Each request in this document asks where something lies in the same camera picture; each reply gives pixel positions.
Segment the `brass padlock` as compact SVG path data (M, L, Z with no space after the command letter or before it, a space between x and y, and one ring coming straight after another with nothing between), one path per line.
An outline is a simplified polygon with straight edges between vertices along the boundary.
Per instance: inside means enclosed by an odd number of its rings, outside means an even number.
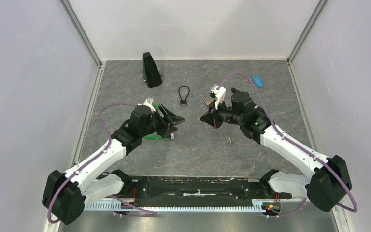
M199 96L198 96L198 99L199 99L201 105L205 105L205 106L207 106L207 107L210 106L211 103L212 103L211 100L205 100L205 98L204 98L202 95L199 95Z

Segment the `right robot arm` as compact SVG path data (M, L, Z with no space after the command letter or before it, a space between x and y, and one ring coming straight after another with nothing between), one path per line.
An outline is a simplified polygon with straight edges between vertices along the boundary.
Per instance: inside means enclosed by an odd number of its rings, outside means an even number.
M270 120L247 92L232 89L231 106L226 106L225 89L210 91L212 102L200 121L218 129L224 123L238 125L245 137L269 148L291 164L301 175L271 170L261 178L260 192L265 197L289 193L307 198L315 207L329 212L352 189L346 161L328 157L300 143Z

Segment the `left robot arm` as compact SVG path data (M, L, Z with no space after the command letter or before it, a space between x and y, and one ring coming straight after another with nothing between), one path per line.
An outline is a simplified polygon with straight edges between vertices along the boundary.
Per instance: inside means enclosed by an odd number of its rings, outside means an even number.
M97 179L108 167L123 159L136 149L145 136L156 133L168 138L185 122L181 116L160 104L155 108L150 103L138 104L130 118L115 132L107 127L107 140L97 151L77 165L60 172L52 171L46 181L42 204L47 208L47 221L51 224L71 224L84 208L105 197L118 194L127 197L132 184L123 174L113 172Z

